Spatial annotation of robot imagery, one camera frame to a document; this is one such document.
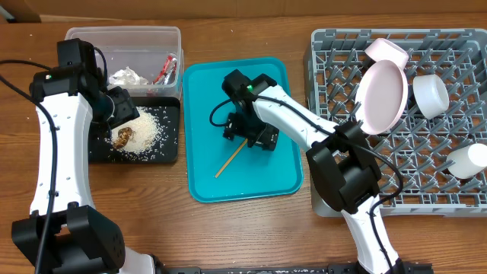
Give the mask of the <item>wooden chopstick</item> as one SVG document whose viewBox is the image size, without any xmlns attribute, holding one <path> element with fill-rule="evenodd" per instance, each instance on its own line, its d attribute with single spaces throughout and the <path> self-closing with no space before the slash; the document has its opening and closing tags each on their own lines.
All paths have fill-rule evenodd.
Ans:
<svg viewBox="0 0 487 274">
<path fill-rule="evenodd" d="M 219 178 L 224 172 L 227 166 L 236 158 L 239 152 L 247 145 L 248 139 L 244 139 L 243 142 L 237 147 L 233 154 L 226 160 L 226 162 L 221 166 L 218 172 L 215 174 L 214 178 Z"/>
</svg>

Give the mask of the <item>brown food scrap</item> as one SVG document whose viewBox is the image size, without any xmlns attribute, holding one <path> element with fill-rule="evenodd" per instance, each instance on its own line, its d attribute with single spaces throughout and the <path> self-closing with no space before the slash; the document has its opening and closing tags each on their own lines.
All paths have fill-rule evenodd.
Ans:
<svg viewBox="0 0 487 274">
<path fill-rule="evenodd" d="M 121 128 L 118 131 L 117 138 L 113 141 L 113 147 L 115 149 L 125 147 L 133 135 L 134 131 L 130 127 Z"/>
</svg>

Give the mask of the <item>pile of rice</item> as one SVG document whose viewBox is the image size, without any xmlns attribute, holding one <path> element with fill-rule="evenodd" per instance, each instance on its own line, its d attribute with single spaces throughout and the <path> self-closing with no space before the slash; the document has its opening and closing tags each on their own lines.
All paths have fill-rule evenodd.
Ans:
<svg viewBox="0 0 487 274">
<path fill-rule="evenodd" d="M 179 122 L 178 107 L 138 107 L 140 117 L 111 130 L 103 139 L 108 150 L 107 158 L 113 162 L 170 163 L 177 159 Z M 121 128 L 134 131 L 127 145 L 113 147 Z"/>
</svg>

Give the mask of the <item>white tissue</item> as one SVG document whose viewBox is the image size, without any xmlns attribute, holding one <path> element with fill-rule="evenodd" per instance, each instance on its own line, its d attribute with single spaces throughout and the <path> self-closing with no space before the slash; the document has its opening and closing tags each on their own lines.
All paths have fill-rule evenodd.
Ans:
<svg viewBox="0 0 487 274">
<path fill-rule="evenodd" d="M 108 82 L 114 85 L 144 85 L 149 83 L 146 78 L 138 75 L 128 66 L 112 74 L 108 78 Z"/>
</svg>

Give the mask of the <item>red snack wrapper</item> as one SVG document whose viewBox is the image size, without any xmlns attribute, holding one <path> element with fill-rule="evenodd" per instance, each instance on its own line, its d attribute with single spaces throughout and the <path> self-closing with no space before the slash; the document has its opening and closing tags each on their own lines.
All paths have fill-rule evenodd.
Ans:
<svg viewBox="0 0 487 274">
<path fill-rule="evenodd" d="M 177 63 L 177 57 L 175 55 L 169 55 L 152 84 L 171 84 L 176 75 Z"/>
</svg>

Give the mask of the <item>large white plate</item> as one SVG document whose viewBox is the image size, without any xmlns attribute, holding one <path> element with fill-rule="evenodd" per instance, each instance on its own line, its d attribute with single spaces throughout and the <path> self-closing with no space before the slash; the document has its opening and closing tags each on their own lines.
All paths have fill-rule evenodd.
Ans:
<svg viewBox="0 0 487 274">
<path fill-rule="evenodd" d="M 357 121 L 368 135 L 391 129 L 401 117 L 408 84 L 401 68 L 389 60 L 375 62 L 363 75 L 355 95 Z"/>
</svg>

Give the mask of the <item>small white bowl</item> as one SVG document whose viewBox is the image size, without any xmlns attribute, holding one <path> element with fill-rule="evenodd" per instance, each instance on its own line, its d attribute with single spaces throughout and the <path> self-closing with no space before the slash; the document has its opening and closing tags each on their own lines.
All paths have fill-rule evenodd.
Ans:
<svg viewBox="0 0 487 274">
<path fill-rule="evenodd" d="M 388 60 L 400 69 L 404 69 L 409 60 L 407 51 L 384 38 L 377 38 L 364 52 L 375 62 Z"/>
</svg>

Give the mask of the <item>white cup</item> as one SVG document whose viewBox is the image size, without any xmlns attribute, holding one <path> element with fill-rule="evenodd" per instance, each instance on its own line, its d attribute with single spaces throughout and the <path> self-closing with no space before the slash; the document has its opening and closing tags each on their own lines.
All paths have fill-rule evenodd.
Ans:
<svg viewBox="0 0 487 274">
<path fill-rule="evenodd" d="M 426 119 L 433 119 L 449 107 L 445 83 L 437 75 L 416 76 L 412 83 L 415 102 Z"/>
</svg>

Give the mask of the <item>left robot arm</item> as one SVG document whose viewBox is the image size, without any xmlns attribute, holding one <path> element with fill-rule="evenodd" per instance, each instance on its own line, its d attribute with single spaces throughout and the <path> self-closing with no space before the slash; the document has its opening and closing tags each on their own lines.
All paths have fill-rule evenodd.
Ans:
<svg viewBox="0 0 487 274">
<path fill-rule="evenodd" d="M 38 273 L 161 273 L 156 256 L 126 246 L 119 226 L 94 206 L 88 178 L 91 129 L 110 131 L 139 114 L 128 91 L 109 88 L 102 52 L 80 39 L 57 44 L 58 64 L 41 66 L 27 99 L 40 125 L 37 188 L 11 238 Z"/>
</svg>

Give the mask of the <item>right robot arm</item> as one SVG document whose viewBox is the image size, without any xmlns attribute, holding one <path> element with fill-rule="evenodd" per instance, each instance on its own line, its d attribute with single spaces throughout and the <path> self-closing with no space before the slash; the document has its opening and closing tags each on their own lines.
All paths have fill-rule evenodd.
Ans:
<svg viewBox="0 0 487 274">
<path fill-rule="evenodd" d="M 226 139 L 240 136 L 247 145 L 275 150 L 283 133 L 305 151 L 314 189 L 345 218 L 358 251 L 358 271 L 398 273 L 403 262 L 393 249 L 380 213 L 378 162 L 354 122 L 339 125 L 310 112 L 266 74 L 254 79 L 235 69 L 222 90 L 235 112 L 223 123 Z"/>
</svg>

